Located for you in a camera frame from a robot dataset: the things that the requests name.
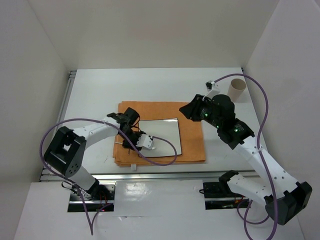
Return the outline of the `orange cloth placemat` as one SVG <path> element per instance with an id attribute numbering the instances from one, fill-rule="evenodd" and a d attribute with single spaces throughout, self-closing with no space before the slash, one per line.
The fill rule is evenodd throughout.
<path id="1" fill-rule="evenodd" d="M 185 118 L 179 111 L 179 108 L 185 105 L 185 102 L 173 101 L 123 101 L 118 104 L 117 110 L 123 113 L 127 108 L 132 108 L 139 113 L 141 121 L 178 118 L 182 154 L 177 156 L 175 163 L 203 163 L 206 160 L 206 154 L 202 124 Z M 123 139 L 117 135 L 114 141 L 122 142 Z M 121 144 L 114 143 L 112 156 L 114 163 L 119 167 L 129 167 L 132 164 L 152 165 L 134 150 L 130 150 L 130 155 L 128 155 L 128 149 L 123 148 Z"/>

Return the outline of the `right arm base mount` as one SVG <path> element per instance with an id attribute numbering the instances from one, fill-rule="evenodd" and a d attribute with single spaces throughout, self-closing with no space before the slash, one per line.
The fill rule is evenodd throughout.
<path id="1" fill-rule="evenodd" d="M 199 193 L 204 196 L 206 210 L 236 209 L 240 203 L 240 208 L 246 208 L 249 199 L 232 192 L 223 192 L 219 182 L 203 182 L 203 187 Z"/>

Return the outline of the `white square plate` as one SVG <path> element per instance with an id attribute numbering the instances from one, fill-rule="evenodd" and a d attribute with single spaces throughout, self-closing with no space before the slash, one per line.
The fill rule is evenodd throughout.
<path id="1" fill-rule="evenodd" d="M 140 130 L 150 136 L 156 136 L 169 141 L 176 149 L 177 155 L 182 154 L 180 130 L 178 118 L 141 120 Z M 140 152 L 147 158 L 160 158 L 175 156 L 173 148 L 165 141 L 154 139 L 153 149 L 143 148 Z"/>

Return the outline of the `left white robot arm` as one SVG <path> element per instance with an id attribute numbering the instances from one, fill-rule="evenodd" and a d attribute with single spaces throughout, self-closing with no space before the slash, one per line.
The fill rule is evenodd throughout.
<path id="1" fill-rule="evenodd" d="M 95 122 L 75 129 L 63 126 L 57 130 L 44 153 L 44 161 L 60 175 L 77 184 L 81 194 L 88 200 L 93 200 L 106 188 L 82 166 L 85 150 L 117 135 L 122 137 L 122 147 L 125 149 L 151 150 L 153 139 L 144 131 L 133 130 L 139 117 L 129 107 L 124 113 L 109 113 L 102 123 Z"/>

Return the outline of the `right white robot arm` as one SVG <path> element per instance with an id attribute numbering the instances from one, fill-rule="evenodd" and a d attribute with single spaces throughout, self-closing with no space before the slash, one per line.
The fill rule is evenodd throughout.
<path id="1" fill-rule="evenodd" d="M 219 178 L 218 190 L 223 196 L 244 195 L 264 206 L 267 214 L 283 226 L 308 204 L 313 191 L 311 185 L 299 182 L 284 170 L 263 147 L 251 128 L 236 118 L 235 105 L 224 94 L 213 98 L 197 94 L 179 111 L 193 122 L 205 121 L 217 129 L 219 138 L 242 156 L 256 173 L 270 186 L 246 179 L 238 171 L 230 170 Z"/>

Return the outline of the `beige paper cup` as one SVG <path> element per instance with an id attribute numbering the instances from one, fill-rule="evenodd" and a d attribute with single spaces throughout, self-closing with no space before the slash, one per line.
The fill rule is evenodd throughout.
<path id="1" fill-rule="evenodd" d="M 244 80 L 239 78 L 234 78 L 231 80 L 227 96 L 232 102 L 236 102 L 243 91 L 247 88 L 247 84 Z"/>

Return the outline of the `aluminium rail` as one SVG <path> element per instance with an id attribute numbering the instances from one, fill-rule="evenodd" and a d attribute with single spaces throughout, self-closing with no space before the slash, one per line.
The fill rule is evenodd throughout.
<path id="1" fill-rule="evenodd" d="M 94 76 L 94 73 L 97 73 L 98 70 L 77 70 L 71 71 L 69 85 L 66 89 L 66 97 L 63 100 L 61 117 L 59 119 L 63 119 L 65 116 L 65 112 L 68 106 L 71 106 L 69 98 L 72 94 L 73 89 L 76 89 L 75 79 L 80 79 L 83 75 L 85 76 Z M 256 128 L 258 128 L 258 117 L 253 107 L 253 98 L 250 96 L 249 92 L 245 94 L 245 97 L 249 97 L 249 100 L 244 100 L 247 103 L 243 103 L 243 106 L 240 106 L 240 113 L 247 113 L 248 122 L 253 124 Z M 43 164 L 43 170 L 41 173 L 40 181 L 41 182 L 53 182 L 58 181 L 58 177 L 56 173 L 53 173 L 54 168 L 51 169 L 51 166 L 47 166 L 44 164 L 43 158 L 43 147 L 44 142 L 49 135 L 49 133 L 57 126 L 50 127 L 45 134 L 43 135 L 40 145 L 39 145 L 39 154 L 40 159 Z M 113 141 L 107 140 L 102 143 L 98 143 L 94 149 L 89 151 L 89 159 L 85 159 L 85 161 L 89 164 L 89 170 L 91 171 L 91 175 L 100 181 L 111 181 L 111 180 L 164 180 L 164 179 L 209 179 L 209 178 L 218 178 L 218 176 L 226 173 L 229 170 L 238 170 L 240 174 L 249 178 L 258 178 L 258 173 L 253 170 L 248 164 L 245 166 L 244 161 L 240 161 L 241 159 L 237 159 L 235 153 L 232 153 L 231 150 L 227 150 L 226 147 L 222 148 L 222 142 L 216 142 L 217 152 L 214 153 L 213 148 L 209 149 L 209 147 L 213 147 L 213 140 L 217 140 L 217 136 L 213 135 L 213 130 L 210 130 L 210 134 L 204 134 L 206 138 L 204 140 L 204 149 L 207 154 L 207 159 L 205 163 L 195 163 L 195 164 L 172 164 L 168 166 L 158 166 L 158 165 L 146 165 L 138 167 L 137 171 L 130 170 L 128 167 L 117 167 L 114 165 L 111 160 L 110 154 L 112 154 L 111 147 L 113 147 Z"/>

